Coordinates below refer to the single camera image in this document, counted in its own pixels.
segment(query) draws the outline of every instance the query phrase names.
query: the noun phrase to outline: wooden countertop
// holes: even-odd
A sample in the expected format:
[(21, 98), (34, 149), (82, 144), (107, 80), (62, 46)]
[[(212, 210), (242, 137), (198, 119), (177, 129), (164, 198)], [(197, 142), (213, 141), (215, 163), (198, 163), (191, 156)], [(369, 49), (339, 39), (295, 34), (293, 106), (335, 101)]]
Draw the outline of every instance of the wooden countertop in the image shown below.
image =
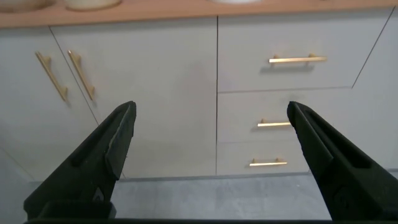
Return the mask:
[(251, 4), (221, 4), (208, 0), (124, 0), (111, 9), (73, 12), (63, 1), (35, 12), (0, 13), (0, 28), (143, 21), (186, 17), (337, 11), (391, 7), (398, 0), (262, 0)]

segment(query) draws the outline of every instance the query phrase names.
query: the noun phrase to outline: drawer front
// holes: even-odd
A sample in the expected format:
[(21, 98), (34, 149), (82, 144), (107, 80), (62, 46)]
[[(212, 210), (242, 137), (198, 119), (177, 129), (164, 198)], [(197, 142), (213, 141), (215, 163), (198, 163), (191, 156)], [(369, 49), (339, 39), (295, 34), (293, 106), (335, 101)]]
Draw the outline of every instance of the drawer front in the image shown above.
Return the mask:
[[(221, 17), (218, 91), (353, 86), (391, 9)], [(269, 59), (327, 57), (269, 64)]]
[(298, 140), (217, 145), (217, 175), (275, 174), (308, 170)]
[(262, 119), (266, 123), (289, 122), (286, 110), (290, 101), (313, 108), (340, 131), (355, 117), (350, 109), (351, 89), (222, 93), (218, 95), (218, 142), (297, 139), (291, 126), (257, 127)]

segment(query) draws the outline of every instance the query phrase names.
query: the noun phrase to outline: gray floor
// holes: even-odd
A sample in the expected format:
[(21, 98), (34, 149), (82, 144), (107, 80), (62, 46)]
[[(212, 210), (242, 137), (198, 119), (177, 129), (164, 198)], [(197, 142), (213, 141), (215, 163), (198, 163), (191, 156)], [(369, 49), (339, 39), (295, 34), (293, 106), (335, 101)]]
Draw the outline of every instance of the gray floor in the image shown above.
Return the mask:
[(330, 219), (312, 175), (118, 182), (112, 202), (117, 218)]

